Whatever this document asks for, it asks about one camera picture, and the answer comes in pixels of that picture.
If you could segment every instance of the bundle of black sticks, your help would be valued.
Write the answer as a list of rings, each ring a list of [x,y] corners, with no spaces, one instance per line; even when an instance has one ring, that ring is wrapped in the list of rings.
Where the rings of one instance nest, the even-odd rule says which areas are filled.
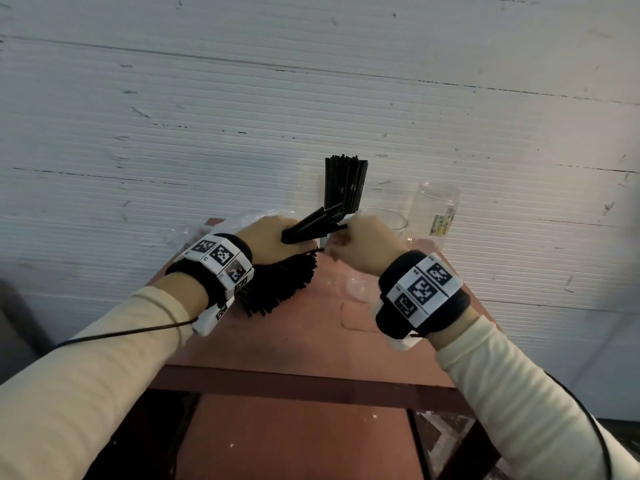
[[[284,244],[311,241],[345,229],[339,222],[358,210],[368,162],[334,155],[325,160],[324,207],[282,232]],[[268,266],[254,266],[253,279],[236,294],[248,316],[265,316],[294,293],[306,288],[316,268],[317,249]]]

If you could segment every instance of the person's right hand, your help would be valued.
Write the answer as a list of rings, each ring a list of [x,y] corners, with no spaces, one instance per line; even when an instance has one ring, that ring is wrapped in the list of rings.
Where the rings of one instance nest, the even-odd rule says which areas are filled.
[[[331,234],[324,253],[356,271],[380,276],[408,250],[377,217],[356,215],[345,224],[347,229]]]

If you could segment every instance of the forearm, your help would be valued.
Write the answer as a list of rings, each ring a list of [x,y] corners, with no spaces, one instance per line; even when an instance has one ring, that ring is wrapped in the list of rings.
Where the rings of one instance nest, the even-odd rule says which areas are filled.
[[[602,448],[585,413],[492,322],[468,313],[428,338],[518,480],[605,478]],[[633,457],[603,435],[614,478],[638,478]]]
[[[187,321],[197,287],[163,278],[143,288],[79,336]],[[144,392],[191,327],[137,333],[62,347],[0,387],[0,477],[74,480]]]

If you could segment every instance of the hand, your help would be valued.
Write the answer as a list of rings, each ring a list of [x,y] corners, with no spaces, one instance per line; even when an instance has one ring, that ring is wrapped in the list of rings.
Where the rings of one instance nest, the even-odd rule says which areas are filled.
[[[296,254],[316,249],[315,241],[283,244],[282,231],[297,224],[297,220],[282,216],[267,216],[236,232],[253,254],[253,264],[273,264]]]
[[[347,229],[331,234],[324,253],[356,271],[380,276],[407,252],[404,242],[375,216],[356,215],[345,224]]]

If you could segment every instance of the qr code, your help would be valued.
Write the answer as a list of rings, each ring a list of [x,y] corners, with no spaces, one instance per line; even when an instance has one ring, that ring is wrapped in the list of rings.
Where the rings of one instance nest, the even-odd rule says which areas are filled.
[[[224,266],[231,260],[234,254],[222,244],[219,244],[213,249],[210,256],[219,263],[220,266]]]
[[[197,253],[208,253],[215,245],[215,242],[203,239],[202,241],[197,243],[191,250],[196,251]]]
[[[409,318],[411,315],[418,311],[418,307],[414,305],[414,303],[405,295],[404,293],[400,293],[400,295],[394,301],[394,305],[400,313],[404,315],[405,318]]]
[[[452,279],[450,275],[441,265],[434,263],[433,266],[427,269],[427,275],[433,279],[440,286],[444,286]]]
[[[246,270],[244,269],[244,267],[242,267],[240,261],[236,259],[229,266],[227,266],[227,268],[225,269],[225,273],[229,278],[231,278],[231,281],[237,283],[244,276]]]
[[[220,318],[222,317],[222,315],[224,315],[225,313],[227,313],[227,306],[223,306],[222,308],[220,308],[220,311],[216,314],[216,320],[220,320]]]
[[[430,284],[424,276],[418,278],[406,290],[409,291],[412,297],[416,298],[418,303],[422,306],[424,306],[428,300],[438,293],[437,288]]]
[[[245,276],[241,282],[236,284],[236,290],[234,291],[234,293],[238,293],[238,291],[242,290],[242,288],[244,287],[245,284],[247,284],[248,281],[249,281],[249,276]]]

